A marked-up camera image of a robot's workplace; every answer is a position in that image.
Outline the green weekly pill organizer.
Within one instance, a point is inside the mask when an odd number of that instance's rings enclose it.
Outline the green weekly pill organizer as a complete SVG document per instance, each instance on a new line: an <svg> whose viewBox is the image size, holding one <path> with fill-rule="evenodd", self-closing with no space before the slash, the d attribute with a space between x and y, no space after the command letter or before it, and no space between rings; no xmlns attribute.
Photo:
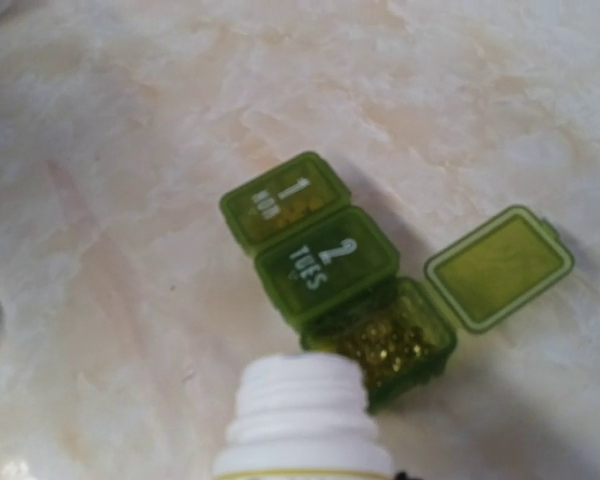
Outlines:
<svg viewBox="0 0 600 480"><path fill-rule="evenodd" d="M491 330L575 264L549 223L514 205L429 258L422 280L402 277L397 247L314 152L229 191L220 209L302 348L356 361L372 410L441 375L458 329Z"/></svg>

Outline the white pill bottle front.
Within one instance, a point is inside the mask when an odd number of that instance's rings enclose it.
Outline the white pill bottle front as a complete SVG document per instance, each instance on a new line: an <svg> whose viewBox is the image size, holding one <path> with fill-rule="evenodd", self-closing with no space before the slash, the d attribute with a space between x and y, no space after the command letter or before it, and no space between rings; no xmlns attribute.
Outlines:
<svg viewBox="0 0 600 480"><path fill-rule="evenodd" d="M391 479L359 365L327 353L272 355L241 375L215 479Z"/></svg>

